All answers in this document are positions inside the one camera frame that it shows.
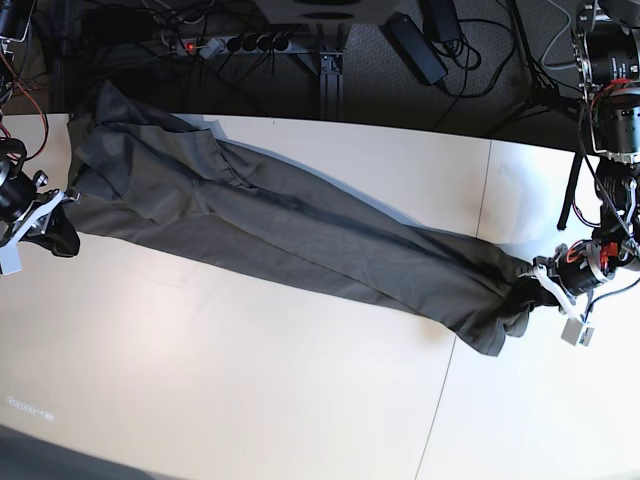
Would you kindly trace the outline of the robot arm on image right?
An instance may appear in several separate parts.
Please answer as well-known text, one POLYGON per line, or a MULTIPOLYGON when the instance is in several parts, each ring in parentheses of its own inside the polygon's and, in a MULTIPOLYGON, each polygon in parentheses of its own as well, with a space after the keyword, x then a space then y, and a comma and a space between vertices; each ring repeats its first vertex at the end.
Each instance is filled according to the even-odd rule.
POLYGON ((578 146, 558 229, 581 217, 575 189, 582 167, 602 203, 592 235, 543 260, 546 275, 574 302, 613 279, 619 268, 639 268, 639 4, 581 1, 569 18, 582 94, 577 102, 578 146))

